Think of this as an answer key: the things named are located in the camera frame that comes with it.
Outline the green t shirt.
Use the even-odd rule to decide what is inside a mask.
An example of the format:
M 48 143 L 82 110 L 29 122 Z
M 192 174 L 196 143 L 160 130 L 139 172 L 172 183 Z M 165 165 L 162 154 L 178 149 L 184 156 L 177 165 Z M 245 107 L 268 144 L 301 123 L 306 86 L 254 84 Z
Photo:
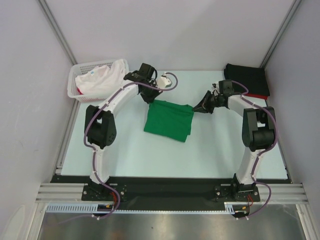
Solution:
M 154 100 L 149 104 L 143 130 L 184 143 L 191 134 L 193 116 L 192 107 L 188 104 Z

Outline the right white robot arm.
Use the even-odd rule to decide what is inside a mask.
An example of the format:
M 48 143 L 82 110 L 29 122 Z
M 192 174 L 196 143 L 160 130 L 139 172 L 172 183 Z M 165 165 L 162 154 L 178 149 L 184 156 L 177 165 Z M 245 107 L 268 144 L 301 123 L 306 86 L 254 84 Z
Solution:
M 278 142 L 278 128 L 273 107 L 262 107 L 245 98 L 249 90 L 234 80 L 221 80 L 213 84 L 202 100 L 192 108 L 195 113 L 212 114 L 216 108 L 226 108 L 242 117 L 241 138 L 245 151 L 231 196 L 242 201 L 249 194 L 249 186 L 257 183 L 256 175 L 262 156 Z

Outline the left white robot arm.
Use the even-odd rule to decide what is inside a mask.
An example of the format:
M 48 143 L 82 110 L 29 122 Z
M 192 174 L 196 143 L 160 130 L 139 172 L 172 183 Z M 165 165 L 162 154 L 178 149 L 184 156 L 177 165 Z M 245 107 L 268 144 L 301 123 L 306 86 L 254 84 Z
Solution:
M 110 178 L 104 152 L 116 139 L 116 115 L 132 98 L 140 95 L 147 103 L 152 103 L 162 91 L 157 89 L 157 70 L 142 63 L 138 70 L 124 76 L 123 83 L 106 100 L 97 106 L 89 105 L 85 112 L 84 145 L 92 148 L 92 173 L 90 179 L 96 183 L 93 194 L 100 200 L 110 196 L 111 188 L 104 184 Z

